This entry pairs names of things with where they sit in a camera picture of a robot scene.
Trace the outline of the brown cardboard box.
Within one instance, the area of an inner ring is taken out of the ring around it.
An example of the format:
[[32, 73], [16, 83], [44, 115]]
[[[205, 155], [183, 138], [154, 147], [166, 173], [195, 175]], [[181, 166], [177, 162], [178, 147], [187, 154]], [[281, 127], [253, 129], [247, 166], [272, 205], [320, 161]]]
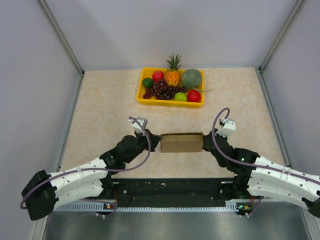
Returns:
[[166, 133], [161, 135], [162, 153], [200, 153], [203, 150], [202, 132]]

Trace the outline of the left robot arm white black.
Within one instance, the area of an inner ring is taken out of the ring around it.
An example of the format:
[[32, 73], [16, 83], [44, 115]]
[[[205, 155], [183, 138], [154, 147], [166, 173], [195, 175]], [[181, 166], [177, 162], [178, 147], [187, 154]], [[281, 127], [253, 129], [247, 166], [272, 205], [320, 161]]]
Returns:
[[149, 130], [136, 132], [124, 136], [114, 148], [85, 164], [59, 172], [40, 170], [22, 190], [20, 208], [36, 221], [73, 201], [98, 196], [109, 198], [114, 191], [111, 176], [141, 167], [145, 160], [134, 167], [126, 165], [143, 151], [150, 155], [160, 141], [161, 136]]

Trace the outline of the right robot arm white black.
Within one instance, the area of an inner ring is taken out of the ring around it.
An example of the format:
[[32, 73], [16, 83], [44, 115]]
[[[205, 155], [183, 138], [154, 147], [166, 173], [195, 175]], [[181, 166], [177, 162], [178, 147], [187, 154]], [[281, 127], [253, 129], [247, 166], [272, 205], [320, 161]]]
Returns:
[[234, 148], [226, 137], [203, 136], [203, 150], [211, 153], [221, 168], [235, 174], [232, 184], [239, 198], [264, 197], [288, 202], [320, 216], [320, 177], [277, 164], [262, 155]]

